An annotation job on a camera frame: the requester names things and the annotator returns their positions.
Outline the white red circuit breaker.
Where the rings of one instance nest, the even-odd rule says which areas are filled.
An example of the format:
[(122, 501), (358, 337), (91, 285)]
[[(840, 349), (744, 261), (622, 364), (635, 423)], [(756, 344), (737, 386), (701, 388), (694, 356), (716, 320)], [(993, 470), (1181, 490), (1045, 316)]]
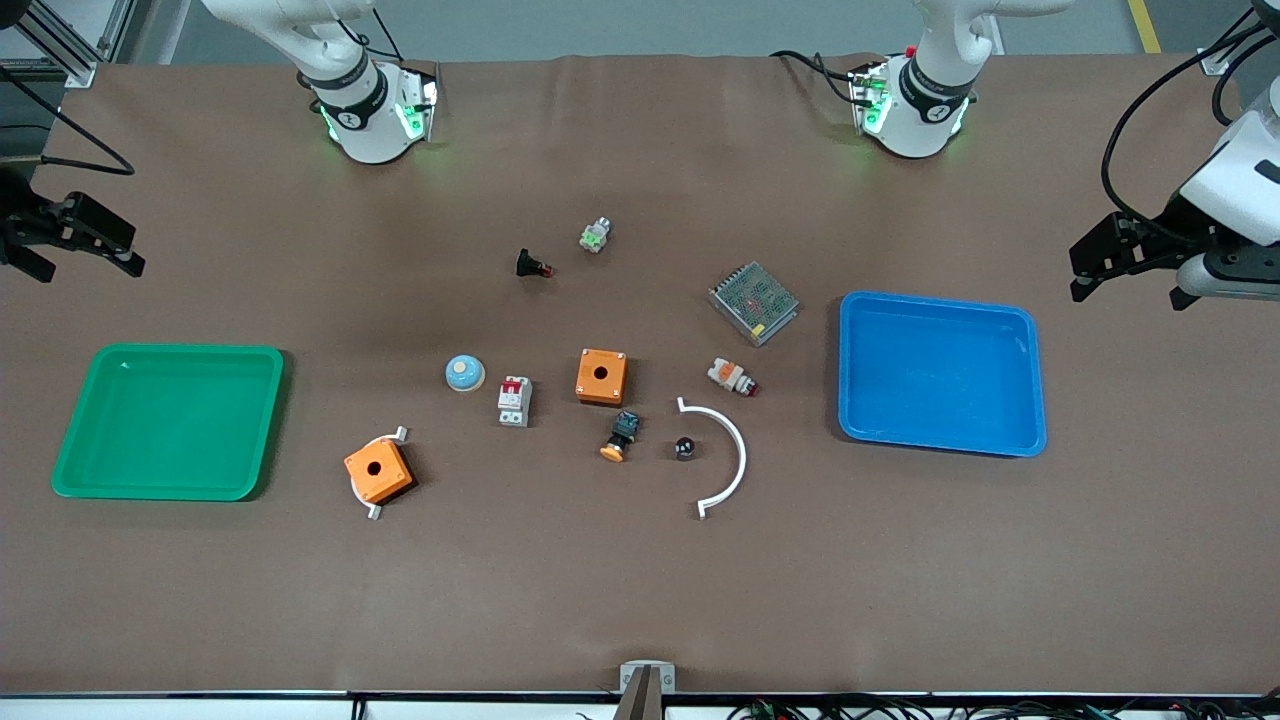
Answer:
[(499, 383), (498, 421), (502, 427), (525, 428), (530, 420), (532, 382), (522, 375), (507, 375)]

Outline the green plastic tray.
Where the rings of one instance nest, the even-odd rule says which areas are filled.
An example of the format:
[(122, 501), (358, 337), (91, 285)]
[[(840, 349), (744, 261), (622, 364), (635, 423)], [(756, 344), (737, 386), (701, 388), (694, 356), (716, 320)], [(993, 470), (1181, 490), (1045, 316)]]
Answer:
[(262, 345), (97, 351), (51, 474), (67, 498), (239, 502), (268, 465), (285, 357)]

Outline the blue plastic tray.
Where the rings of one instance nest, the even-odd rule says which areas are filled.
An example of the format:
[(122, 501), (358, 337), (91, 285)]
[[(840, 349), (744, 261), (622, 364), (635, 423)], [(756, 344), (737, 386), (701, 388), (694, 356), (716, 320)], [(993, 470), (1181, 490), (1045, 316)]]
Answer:
[(1044, 451), (1039, 336), (1028, 311), (855, 291), (837, 327), (835, 397), (846, 437), (998, 457)]

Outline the metal mesh power supply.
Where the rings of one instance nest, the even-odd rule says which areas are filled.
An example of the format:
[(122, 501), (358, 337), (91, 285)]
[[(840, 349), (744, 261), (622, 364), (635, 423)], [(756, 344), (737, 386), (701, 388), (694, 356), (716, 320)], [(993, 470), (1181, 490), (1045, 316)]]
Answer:
[(797, 316), (801, 304), (760, 263), (748, 263), (708, 290), (710, 305), (753, 347), (763, 347)]

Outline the orange black push button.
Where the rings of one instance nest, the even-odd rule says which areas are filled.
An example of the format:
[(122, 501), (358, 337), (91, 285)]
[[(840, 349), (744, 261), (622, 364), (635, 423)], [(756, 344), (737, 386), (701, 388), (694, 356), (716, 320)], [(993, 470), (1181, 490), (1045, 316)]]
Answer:
[(640, 416), (628, 410), (618, 413), (611, 427), (609, 439), (600, 447), (600, 456), (612, 461), (622, 462), (626, 459), (628, 446), (632, 445), (639, 433)]

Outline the brown table cover sheet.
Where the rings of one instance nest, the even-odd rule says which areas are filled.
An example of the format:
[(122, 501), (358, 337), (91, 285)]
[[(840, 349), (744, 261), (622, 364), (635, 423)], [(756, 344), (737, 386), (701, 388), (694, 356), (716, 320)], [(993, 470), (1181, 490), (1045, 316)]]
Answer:
[[(456, 64), (435, 142), (385, 167), (328, 141), (288, 68), (100, 70), (64, 111), (136, 174), (35, 184), (134, 223), (147, 266), (0, 269), (0, 692), (594, 691), (631, 659), (751, 693), (1280, 685), (1280, 305), (1176, 313), (1166, 272), (1068, 288), (1114, 122), (1171, 64), (998, 56), (927, 161), (778, 59)], [(521, 249), (556, 274), (517, 277)], [(759, 348), (708, 296), (753, 261), (801, 304)], [(855, 291), (1028, 311), (1044, 451), (846, 437)], [(54, 492), (120, 342), (285, 355), (256, 496)], [(576, 400), (584, 348), (628, 355), (621, 407)], [(445, 386), (461, 354), (474, 392)], [(507, 375), (532, 382), (525, 428), (498, 421)], [(748, 445), (705, 521), (735, 448), (678, 396)]]

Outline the aluminium frame profile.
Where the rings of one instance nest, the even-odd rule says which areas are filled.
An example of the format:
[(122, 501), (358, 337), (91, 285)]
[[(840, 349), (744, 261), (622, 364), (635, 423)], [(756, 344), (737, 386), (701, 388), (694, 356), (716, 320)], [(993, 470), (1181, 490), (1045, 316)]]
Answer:
[(88, 88), (119, 61), (140, 0), (0, 0), (0, 67)]
[(1239, 38), (1221, 38), (1212, 46), (1198, 47), (1197, 53), (1201, 55), (1199, 68), (1210, 77), (1225, 76), (1226, 70), (1234, 63), (1234, 56), (1242, 50), (1247, 40), (1244, 36)]

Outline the red white indicator switch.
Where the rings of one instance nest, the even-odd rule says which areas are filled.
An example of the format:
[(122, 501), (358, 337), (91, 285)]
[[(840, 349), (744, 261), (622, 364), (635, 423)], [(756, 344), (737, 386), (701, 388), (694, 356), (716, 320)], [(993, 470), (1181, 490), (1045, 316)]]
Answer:
[(744, 397), (755, 397), (759, 392), (759, 384), (741, 365), (723, 357), (717, 357), (710, 364), (707, 377), (722, 389)]

